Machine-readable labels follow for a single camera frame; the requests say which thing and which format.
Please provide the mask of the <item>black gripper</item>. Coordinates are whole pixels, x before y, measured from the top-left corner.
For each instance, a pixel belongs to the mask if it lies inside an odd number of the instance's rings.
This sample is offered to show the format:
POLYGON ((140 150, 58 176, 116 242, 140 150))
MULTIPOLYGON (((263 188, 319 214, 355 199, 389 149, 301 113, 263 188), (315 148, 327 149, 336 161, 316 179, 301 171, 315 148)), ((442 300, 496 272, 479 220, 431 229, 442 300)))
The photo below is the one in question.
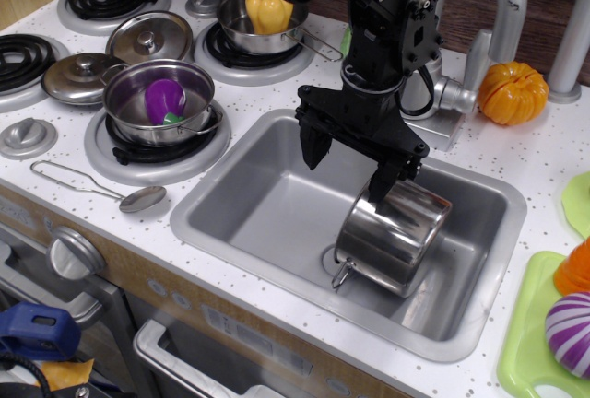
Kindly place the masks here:
POLYGON ((386 89, 341 89, 303 85, 295 117, 300 127, 303 161, 314 170, 334 140, 376 161, 368 186, 368 202, 381 203, 399 178, 414 178, 429 147, 409 128, 399 103, 406 82, 386 89))

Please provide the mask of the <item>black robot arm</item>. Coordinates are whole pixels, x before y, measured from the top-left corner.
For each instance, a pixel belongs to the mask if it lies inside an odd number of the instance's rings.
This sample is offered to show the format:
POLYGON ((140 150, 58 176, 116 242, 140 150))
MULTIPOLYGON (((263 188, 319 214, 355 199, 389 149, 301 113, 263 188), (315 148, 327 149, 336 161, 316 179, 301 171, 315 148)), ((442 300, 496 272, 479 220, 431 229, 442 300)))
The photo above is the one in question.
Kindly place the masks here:
MULTIPOLYGON (((287 1, 305 5, 311 0, 287 1)), ((411 110, 401 99, 413 73, 434 91, 426 64, 441 44, 437 1, 348 0, 351 39, 341 67, 342 88, 298 90, 296 118, 304 162, 315 169, 333 141, 376 161, 368 186, 372 203, 381 202, 397 181, 415 178, 429 154, 403 117, 419 116, 433 103, 411 110)))

